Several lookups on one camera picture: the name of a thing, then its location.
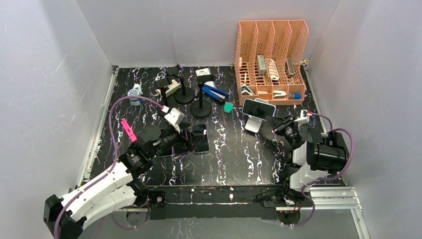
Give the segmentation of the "black phone stand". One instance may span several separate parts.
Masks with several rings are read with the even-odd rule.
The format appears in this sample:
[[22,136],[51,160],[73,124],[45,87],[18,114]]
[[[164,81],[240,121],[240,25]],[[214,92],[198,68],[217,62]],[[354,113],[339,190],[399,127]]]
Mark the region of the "black phone stand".
[[206,118],[211,114],[212,106],[204,99],[203,87],[206,82],[215,81],[215,75],[201,75],[197,76],[197,84],[199,88],[198,99],[192,102],[190,105],[191,115],[195,118],[202,119]]
[[195,91],[185,86],[185,78],[179,75],[181,70],[182,67],[178,64],[168,68],[166,75],[170,78],[177,78],[180,81],[181,87],[175,91],[174,100],[180,105],[188,105],[194,101]]
[[175,108],[177,105],[175,104],[175,102],[173,100],[168,99],[167,93],[166,93],[167,90],[168,90],[168,86],[170,84],[171,84],[171,82],[167,77],[162,78],[162,79],[158,79],[158,80],[155,81],[156,88],[160,90],[163,105],[170,107],[170,108]]

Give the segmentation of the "purple-edged phone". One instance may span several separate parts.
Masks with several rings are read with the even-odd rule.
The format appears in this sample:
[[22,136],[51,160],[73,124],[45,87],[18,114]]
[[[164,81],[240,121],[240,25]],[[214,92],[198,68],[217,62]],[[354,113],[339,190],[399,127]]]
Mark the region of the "purple-edged phone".
[[184,130],[177,138],[177,142],[173,146],[174,155],[183,155],[190,152],[190,143],[188,131]]

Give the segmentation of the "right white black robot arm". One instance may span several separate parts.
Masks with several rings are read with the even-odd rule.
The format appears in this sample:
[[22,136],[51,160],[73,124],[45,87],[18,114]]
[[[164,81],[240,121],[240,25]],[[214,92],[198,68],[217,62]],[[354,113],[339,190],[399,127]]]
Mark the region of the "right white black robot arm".
[[265,117],[272,131],[284,137],[292,147],[289,160],[298,168],[280,193],[281,202],[286,206],[293,206],[306,197],[312,185],[338,179],[352,160],[354,149],[347,148],[342,128],[331,128],[325,136],[316,128],[308,128],[306,138],[302,138],[299,125],[308,123],[313,115],[304,111],[297,119],[292,116]]

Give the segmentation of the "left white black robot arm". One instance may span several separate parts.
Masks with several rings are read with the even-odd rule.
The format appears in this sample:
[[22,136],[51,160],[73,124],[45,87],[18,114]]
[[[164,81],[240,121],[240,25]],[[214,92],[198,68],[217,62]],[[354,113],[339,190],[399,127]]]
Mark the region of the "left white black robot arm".
[[153,166],[153,159],[162,152],[177,144],[194,151],[206,135],[205,129],[178,132],[170,125],[164,129],[146,127],[103,173],[68,194],[48,197],[44,223],[55,239],[76,239],[87,226],[114,211],[155,204],[159,192],[149,190],[139,176]]

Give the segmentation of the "clear-case phone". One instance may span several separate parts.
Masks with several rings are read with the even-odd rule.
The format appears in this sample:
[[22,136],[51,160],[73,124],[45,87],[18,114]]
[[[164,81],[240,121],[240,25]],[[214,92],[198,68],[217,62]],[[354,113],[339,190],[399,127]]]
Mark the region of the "clear-case phone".
[[208,129],[205,124],[196,124],[192,126],[193,133],[203,134],[204,136],[199,141],[198,145],[194,149],[195,154],[202,154],[209,152],[209,142],[208,142]]

